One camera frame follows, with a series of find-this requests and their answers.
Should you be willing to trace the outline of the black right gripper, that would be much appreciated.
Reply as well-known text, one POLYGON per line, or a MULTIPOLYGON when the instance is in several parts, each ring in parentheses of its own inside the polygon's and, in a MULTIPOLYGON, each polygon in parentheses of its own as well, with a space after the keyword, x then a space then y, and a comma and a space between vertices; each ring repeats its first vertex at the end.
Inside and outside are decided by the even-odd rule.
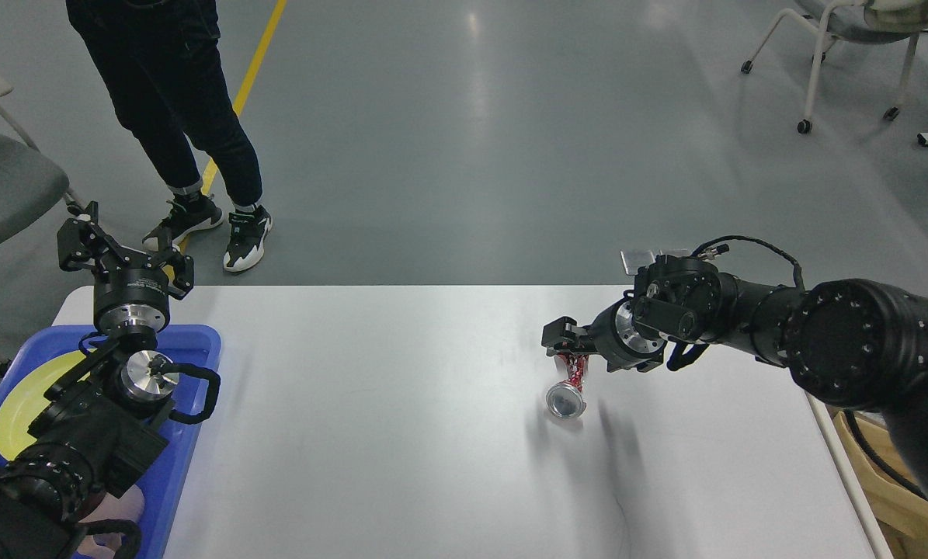
POLYGON ((600 355, 606 371, 648 372, 665 362, 665 340, 646 339, 635 328, 631 300, 620 300, 603 309, 588 327, 570 316, 560 316, 543 326, 541 346, 546 355, 600 355))

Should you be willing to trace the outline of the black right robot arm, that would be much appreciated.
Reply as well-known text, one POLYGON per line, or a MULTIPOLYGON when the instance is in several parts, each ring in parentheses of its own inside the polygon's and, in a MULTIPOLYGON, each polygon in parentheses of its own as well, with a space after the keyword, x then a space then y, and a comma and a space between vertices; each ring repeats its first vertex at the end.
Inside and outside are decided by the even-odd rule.
POLYGON ((882 414, 915 477, 906 488, 928 502, 928 297, 867 279, 808 289, 800 262, 777 247, 793 283, 746 282, 713 265, 730 241, 712 238, 686 255, 649 252, 633 286, 591 325, 569 316, 547 323, 541 344, 567 370, 546 393, 548 411, 562 420, 583 414, 592 355, 610 372, 679 370, 722 345, 786 368, 805 393, 846 416, 882 414))

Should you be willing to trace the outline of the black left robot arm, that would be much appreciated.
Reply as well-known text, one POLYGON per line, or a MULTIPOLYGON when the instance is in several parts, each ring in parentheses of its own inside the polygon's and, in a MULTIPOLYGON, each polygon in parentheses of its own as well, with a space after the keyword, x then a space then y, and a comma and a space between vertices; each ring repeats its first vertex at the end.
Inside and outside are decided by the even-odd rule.
POLYGON ((158 352, 169 301, 193 289, 193 259, 162 234, 158 250, 121 245, 100 226, 97 202, 57 234, 63 270, 93 273, 92 336, 100 342, 44 392, 28 425, 34 442, 0 466, 0 558, 70 558, 84 539, 113 534, 116 558, 143 545, 137 521, 87 515, 122 498, 168 448, 166 422, 197 425, 216 408, 220 376, 158 352))

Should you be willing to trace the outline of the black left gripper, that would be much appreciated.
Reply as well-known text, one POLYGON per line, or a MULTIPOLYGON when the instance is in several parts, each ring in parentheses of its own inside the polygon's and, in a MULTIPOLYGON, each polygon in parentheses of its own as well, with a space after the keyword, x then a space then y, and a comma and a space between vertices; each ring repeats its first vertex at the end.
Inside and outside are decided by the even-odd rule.
POLYGON ((98 204, 68 209, 71 216, 57 232, 57 261, 64 272, 88 270, 93 276, 95 329, 113 334, 120 327, 145 326, 162 332, 170 322, 169 297, 183 300, 195 286, 193 258, 161 227, 154 269, 130 268, 130 250, 103 230, 98 204))

